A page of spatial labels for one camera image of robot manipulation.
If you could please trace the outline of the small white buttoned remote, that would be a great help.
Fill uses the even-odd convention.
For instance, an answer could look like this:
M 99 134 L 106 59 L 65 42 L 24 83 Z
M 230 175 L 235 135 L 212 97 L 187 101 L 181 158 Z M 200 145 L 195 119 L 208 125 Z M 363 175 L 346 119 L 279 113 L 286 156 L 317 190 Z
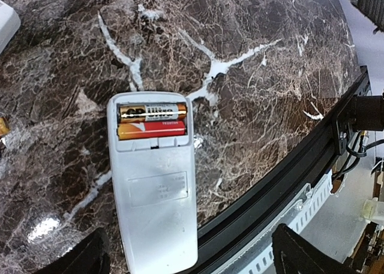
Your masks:
M 20 28 L 21 21 L 14 8 L 3 1 L 1 1 L 0 15 L 0 53 L 2 53 Z

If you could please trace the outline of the red blue battery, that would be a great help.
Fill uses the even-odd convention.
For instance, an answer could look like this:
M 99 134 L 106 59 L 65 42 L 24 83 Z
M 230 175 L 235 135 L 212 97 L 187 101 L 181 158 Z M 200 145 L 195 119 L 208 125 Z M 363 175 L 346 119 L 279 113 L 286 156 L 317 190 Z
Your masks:
M 10 127 L 6 118 L 0 117 L 0 137 L 7 135 L 9 132 Z

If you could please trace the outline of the red black battery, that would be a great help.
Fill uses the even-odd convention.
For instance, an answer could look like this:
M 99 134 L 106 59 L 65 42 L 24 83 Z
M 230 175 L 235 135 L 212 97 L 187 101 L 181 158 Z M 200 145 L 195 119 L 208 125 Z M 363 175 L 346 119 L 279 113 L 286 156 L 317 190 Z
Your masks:
M 183 121 L 126 123 L 118 126 L 117 133 L 120 140 L 183 136 L 186 127 Z

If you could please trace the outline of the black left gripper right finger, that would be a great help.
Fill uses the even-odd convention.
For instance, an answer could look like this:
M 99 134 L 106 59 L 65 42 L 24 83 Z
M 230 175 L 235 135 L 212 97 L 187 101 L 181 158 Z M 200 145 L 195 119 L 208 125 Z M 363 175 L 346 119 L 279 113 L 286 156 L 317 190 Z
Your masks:
M 272 253 L 277 274 L 355 273 L 322 253 L 286 224 L 279 224 L 272 234 Z

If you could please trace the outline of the gold black GP battery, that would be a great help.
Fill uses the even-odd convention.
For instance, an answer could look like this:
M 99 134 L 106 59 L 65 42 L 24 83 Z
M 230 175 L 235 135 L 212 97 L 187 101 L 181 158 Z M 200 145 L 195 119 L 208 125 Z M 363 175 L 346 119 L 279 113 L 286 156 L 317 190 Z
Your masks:
M 183 103 L 127 104 L 118 106 L 118 115 L 121 123 L 175 121 L 185 118 L 187 106 Z

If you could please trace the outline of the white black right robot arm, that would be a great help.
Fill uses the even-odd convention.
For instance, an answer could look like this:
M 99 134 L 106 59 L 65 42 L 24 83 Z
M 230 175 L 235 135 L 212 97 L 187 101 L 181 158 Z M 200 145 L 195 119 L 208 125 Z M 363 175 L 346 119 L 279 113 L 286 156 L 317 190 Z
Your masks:
M 333 119 L 335 148 L 342 155 L 353 133 L 383 131 L 383 95 L 351 97 Z

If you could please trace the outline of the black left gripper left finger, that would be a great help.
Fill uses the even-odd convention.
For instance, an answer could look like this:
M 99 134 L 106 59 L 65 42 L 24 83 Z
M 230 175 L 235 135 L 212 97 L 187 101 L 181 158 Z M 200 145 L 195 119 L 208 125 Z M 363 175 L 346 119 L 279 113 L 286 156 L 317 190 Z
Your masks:
M 97 228 L 61 258 L 36 271 L 44 273 L 110 273 L 110 245 L 104 228 Z

